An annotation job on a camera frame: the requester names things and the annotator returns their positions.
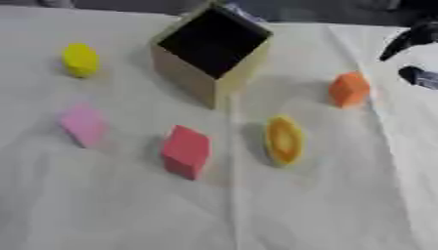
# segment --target white tablecloth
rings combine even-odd
[[[411,185],[409,171],[438,161],[404,147],[416,137],[393,136],[398,119],[411,122],[401,127],[408,132],[419,121],[404,115],[401,92],[388,90],[408,86],[395,67],[375,63],[396,28],[267,24],[275,33],[268,59],[228,108],[212,111],[152,70],[147,43],[175,20],[0,7],[1,249],[436,249],[437,213],[418,209],[434,197]],[[63,73],[59,55],[70,42],[98,51],[98,75]],[[383,68],[393,82],[382,82]],[[334,107],[328,84],[356,69],[372,82],[372,99]],[[79,148],[57,124],[83,101],[109,124],[98,148]],[[306,134],[290,169],[270,167],[261,145],[262,125],[277,113]],[[157,156],[175,124],[212,141],[196,182],[167,173]]]

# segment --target yellow octagonal block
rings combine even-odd
[[[86,44],[70,43],[63,51],[63,63],[68,73],[85,78],[99,68],[99,56]]]

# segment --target cardboard box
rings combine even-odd
[[[155,69],[210,108],[243,85],[268,52],[272,32],[207,3],[152,41]]]

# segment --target yellow ring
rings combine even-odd
[[[273,161],[284,166],[302,154],[303,134],[292,119],[278,115],[265,128],[265,146]]]

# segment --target toy block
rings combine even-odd
[[[370,92],[370,85],[361,72],[341,74],[328,89],[334,103],[340,107],[360,104]]]
[[[89,77],[99,68],[99,57],[88,45],[70,43],[63,51],[63,63],[72,76]]]
[[[177,125],[164,142],[161,157],[167,171],[196,180],[209,154],[209,139]]]
[[[301,129],[288,116],[269,119],[265,127],[265,148],[277,166],[293,163],[302,154],[303,141]]]
[[[84,147],[95,146],[107,126],[99,113],[88,104],[77,104],[61,118],[61,125]]]
[[[217,3],[206,3],[152,40],[164,78],[215,108],[266,57],[272,32]]]

